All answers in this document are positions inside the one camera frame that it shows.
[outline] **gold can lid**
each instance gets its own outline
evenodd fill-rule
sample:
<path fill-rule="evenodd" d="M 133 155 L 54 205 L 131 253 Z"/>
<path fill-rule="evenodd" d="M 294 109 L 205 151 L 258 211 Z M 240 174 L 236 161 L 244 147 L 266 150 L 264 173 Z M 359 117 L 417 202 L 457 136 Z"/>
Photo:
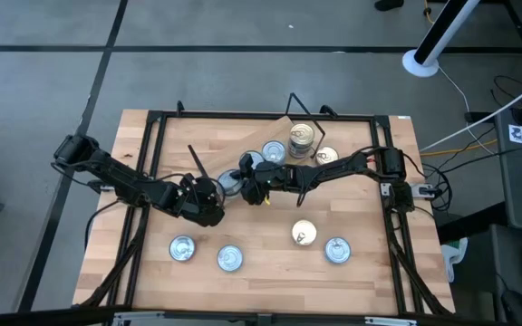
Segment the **gold can lid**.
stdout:
<path fill-rule="evenodd" d="M 298 245 L 310 245 L 317 237 L 317 230 L 313 223 L 299 220 L 291 230 L 291 236 Z"/>
<path fill-rule="evenodd" d="M 314 129 L 304 123 L 294 125 L 291 128 L 289 135 L 291 140 L 299 145 L 306 145 L 314 142 Z"/>
<path fill-rule="evenodd" d="M 317 154 L 315 154 L 315 162 L 317 162 L 318 165 L 334 162 L 338 158 L 337 151 L 330 147 L 322 147 L 317 150 Z"/>

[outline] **silver can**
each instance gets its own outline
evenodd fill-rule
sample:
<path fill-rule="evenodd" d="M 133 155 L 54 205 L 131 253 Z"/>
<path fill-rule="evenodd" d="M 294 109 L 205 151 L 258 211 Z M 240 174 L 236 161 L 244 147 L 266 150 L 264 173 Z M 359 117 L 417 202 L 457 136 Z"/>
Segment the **silver can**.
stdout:
<path fill-rule="evenodd" d="M 289 132 L 289 155 L 304 158 L 314 143 L 314 129 L 304 123 L 294 125 Z"/>
<path fill-rule="evenodd" d="M 195 242 L 187 235 L 179 235 L 172 239 L 169 253 L 177 262 L 186 262 L 195 254 Z"/>
<path fill-rule="evenodd" d="M 315 225 L 307 220 L 299 220 L 291 229 L 291 236 L 298 245 L 310 245 L 317 237 Z"/>
<path fill-rule="evenodd" d="M 317 150 L 317 154 L 315 154 L 315 163 L 317 163 L 317 165 L 323 165 L 326 163 L 334 162 L 338 158 L 339 157 L 335 149 L 324 146 Z"/>
<path fill-rule="evenodd" d="M 351 255 L 350 244 L 341 237 L 333 237 L 325 244 L 325 258 L 331 263 L 343 264 Z"/>
<path fill-rule="evenodd" d="M 243 254 L 237 246 L 225 245 L 218 251 L 217 263 L 223 271 L 234 272 L 243 264 Z"/>
<path fill-rule="evenodd" d="M 236 169 L 230 169 L 218 176 L 218 183 L 225 189 L 225 196 L 227 198 L 236 197 L 243 187 L 243 178 L 237 179 L 231 177 L 231 173 L 236 172 Z"/>
<path fill-rule="evenodd" d="M 245 156 L 245 154 L 250 154 L 251 158 L 253 159 L 253 165 L 251 166 L 251 168 L 256 168 L 257 164 L 265 161 L 265 159 L 263 158 L 263 155 L 261 155 L 261 153 L 259 153 L 256 150 L 248 150 L 248 151 L 246 151 L 245 153 L 243 153 L 243 155 L 241 155 L 239 160 L 242 159 Z"/>
<path fill-rule="evenodd" d="M 263 158 L 280 166 L 285 164 L 285 146 L 280 141 L 268 141 L 262 150 Z"/>

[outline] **gray floor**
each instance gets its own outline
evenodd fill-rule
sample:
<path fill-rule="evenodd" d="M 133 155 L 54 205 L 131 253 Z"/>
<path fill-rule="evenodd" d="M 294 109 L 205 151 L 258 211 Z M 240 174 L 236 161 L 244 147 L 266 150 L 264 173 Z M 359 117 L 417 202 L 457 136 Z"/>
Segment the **gray floor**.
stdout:
<path fill-rule="evenodd" d="M 103 44 L 118 3 L 0 0 L 0 43 Z M 408 0 L 385 14 L 355 0 L 130 1 L 117 44 L 416 46 L 430 26 L 421 10 L 422 1 Z M 520 39 L 504 8 L 480 5 L 452 45 L 519 46 Z M 99 53 L 0 53 L 0 312 L 17 304 L 58 180 L 49 162 L 79 123 L 99 60 Z M 472 110 L 497 108 L 489 93 L 495 75 L 522 81 L 522 55 L 452 54 L 440 64 Z M 329 104 L 339 113 L 410 115 L 421 147 L 464 125 L 463 101 L 448 80 L 409 75 L 399 54 L 115 53 L 89 134 L 110 149 L 122 109 L 171 110 L 183 100 L 187 110 L 281 111 L 291 91 L 313 111 Z M 436 150 L 469 141 L 463 135 Z M 453 172 L 451 181 L 452 213 L 502 199 L 495 159 Z M 71 304 L 96 203 L 91 190 L 72 186 L 35 309 Z"/>

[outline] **white base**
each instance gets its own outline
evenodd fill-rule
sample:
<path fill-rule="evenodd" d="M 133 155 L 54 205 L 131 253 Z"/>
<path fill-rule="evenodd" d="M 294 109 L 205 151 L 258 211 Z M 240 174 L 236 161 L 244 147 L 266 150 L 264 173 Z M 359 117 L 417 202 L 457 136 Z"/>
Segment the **white base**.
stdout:
<path fill-rule="evenodd" d="M 439 70 L 439 62 L 435 60 L 429 65 L 421 65 L 414 60 L 416 50 L 410 50 L 402 57 L 402 65 L 409 73 L 417 77 L 430 77 Z"/>

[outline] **wooden tabletop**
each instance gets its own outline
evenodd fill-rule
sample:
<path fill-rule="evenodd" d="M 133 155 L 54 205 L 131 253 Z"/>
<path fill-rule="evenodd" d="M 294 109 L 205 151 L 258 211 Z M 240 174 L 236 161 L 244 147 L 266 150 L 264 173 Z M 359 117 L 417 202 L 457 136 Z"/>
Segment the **wooden tabletop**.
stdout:
<path fill-rule="evenodd" d="M 122 113 L 111 152 L 114 158 L 133 168 L 136 167 L 147 112 L 125 110 Z M 420 164 L 410 118 L 391 117 L 390 121 L 394 146 Z M 205 160 L 222 149 L 235 146 L 271 122 L 169 118 L 158 176 L 172 172 L 191 172 L 198 176 L 187 150 L 188 144 Z M 371 145 L 367 123 L 324 121 L 320 124 L 327 133 L 323 145 L 337 149 L 340 157 Z M 150 166 L 153 147 L 152 141 L 146 167 Z M 406 163 L 408 181 L 423 182 L 410 162 Z M 271 195 L 270 206 L 249 206 L 241 198 L 227 203 L 225 217 L 215 227 L 201 227 L 151 209 L 134 308 L 210 312 L 397 313 L 376 182 L 364 176 L 350 176 L 324 183 L 309 192 L 299 208 L 295 207 L 295 194 L 272 192 Z M 102 194 L 99 207 L 114 199 L 112 193 Z M 429 202 L 416 200 L 415 205 L 430 210 Z M 87 299 L 112 268 L 125 211 L 125 205 L 118 204 L 97 216 L 74 302 Z M 296 245 L 292 239 L 291 228 L 300 219 L 313 222 L 317 228 L 317 238 L 309 246 Z M 440 302 L 454 312 L 434 221 L 426 213 L 416 210 L 408 214 L 408 222 L 420 276 Z M 176 235 L 190 235 L 196 241 L 197 251 L 188 262 L 175 262 L 169 256 L 169 243 Z M 330 264 L 324 258 L 324 244 L 334 236 L 345 238 L 352 248 L 352 256 L 345 264 Z M 237 245 L 243 252 L 243 266 L 235 273 L 225 273 L 217 265 L 217 253 L 223 245 Z M 123 302 L 128 270 L 123 273 L 122 280 L 119 303 Z M 404 271 L 402 280 L 407 307 L 413 311 L 410 283 Z"/>

